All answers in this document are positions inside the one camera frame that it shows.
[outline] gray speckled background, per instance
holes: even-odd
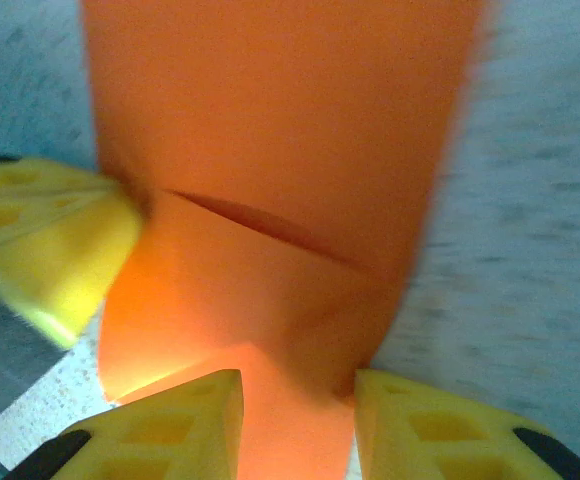
[[[375,365],[534,418],[580,454],[580,0],[501,5]],[[0,1],[4,150],[94,165],[73,4]],[[96,331],[0,417],[6,466],[106,408]]]

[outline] white speckled surface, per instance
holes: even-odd
[[[580,454],[580,0],[502,5],[375,365],[539,420]],[[75,12],[0,2],[0,151],[93,165]],[[96,331],[0,417],[6,466],[106,408]]]

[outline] yellow plastic piece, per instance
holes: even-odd
[[[70,348],[134,247],[141,217],[112,180],[49,160],[0,164],[5,179],[0,301]]]
[[[234,480],[242,419],[241,374],[220,370],[72,425],[92,438],[53,480]]]
[[[364,480],[561,479],[514,435],[550,435],[526,418],[376,370],[355,397]]]

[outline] orange paper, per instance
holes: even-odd
[[[241,368],[239,478],[341,478],[480,5],[83,0],[101,162],[148,216],[104,314],[110,399]]]

